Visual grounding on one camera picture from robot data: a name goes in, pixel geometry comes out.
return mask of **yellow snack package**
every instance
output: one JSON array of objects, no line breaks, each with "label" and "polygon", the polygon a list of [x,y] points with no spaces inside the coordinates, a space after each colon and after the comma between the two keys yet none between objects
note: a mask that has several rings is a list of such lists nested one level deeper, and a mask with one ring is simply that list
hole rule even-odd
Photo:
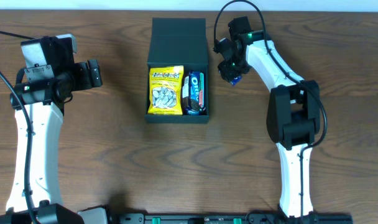
[{"label": "yellow snack package", "polygon": [[150,69],[148,114],[182,115],[182,77],[182,65]]}]

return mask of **white wall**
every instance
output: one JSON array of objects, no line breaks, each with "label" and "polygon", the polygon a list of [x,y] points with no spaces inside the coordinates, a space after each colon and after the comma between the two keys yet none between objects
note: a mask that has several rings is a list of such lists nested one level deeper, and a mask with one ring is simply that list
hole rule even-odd
[{"label": "white wall", "polygon": [[[263,11],[378,12],[378,0],[250,0]],[[130,9],[218,11],[228,0],[0,0],[0,9]],[[226,10],[252,10],[234,3]]]}]

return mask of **bag of seeds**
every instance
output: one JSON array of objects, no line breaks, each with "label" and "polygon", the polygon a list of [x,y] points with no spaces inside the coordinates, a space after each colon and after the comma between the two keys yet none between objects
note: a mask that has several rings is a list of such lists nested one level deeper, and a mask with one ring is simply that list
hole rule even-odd
[{"label": "bag of seeds", "polygon": [[150,69],[148,114],[182,115],[182,77],[183,66]]}]

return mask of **black box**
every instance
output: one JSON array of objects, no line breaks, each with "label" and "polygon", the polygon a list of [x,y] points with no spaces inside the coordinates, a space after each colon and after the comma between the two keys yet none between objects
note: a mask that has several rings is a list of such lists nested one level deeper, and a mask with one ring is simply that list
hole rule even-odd
[{"label": "black box", "polygon": [[[148,123],[207,123],[208,103],[208,47],[206,38],[206,19],[153,18],[152,40],[147,58],[147,94],[145,120]],[[205,75],[204,115],[155,115],[147,114],[149,100],[150,68],[183,65],[185,74],[190,70]]]}]

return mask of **wooden surface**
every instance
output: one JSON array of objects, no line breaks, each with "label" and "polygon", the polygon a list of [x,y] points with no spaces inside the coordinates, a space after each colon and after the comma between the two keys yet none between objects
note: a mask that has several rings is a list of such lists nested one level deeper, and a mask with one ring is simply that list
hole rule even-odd
[{"label": "wooden surface", "polygon": [[[65,206],[110,203],[160,212],[246,213],[275,209],[280,162],[265,126],[269,92],[255,72],[231,87],[212,52],[217,12],[0,11],[0,30],[41,37],[72,33],[76,62],[99,61],[104,85],[75,93],[59,140]],[[228,22],[254,12],[227,12]],[[210,57],[207,125],[144,122],[152,17],[205,17]],[[350,212],[378,223],[378,14],[266,12],[269,34],[285,61],[315,79],[329,119],[311,155],[311,199],[319,212]],[[24,66],[21,39],[0,35],[0,69]],[[0,214],[11,192],[17,131],[9,91],[0,80]]]}]

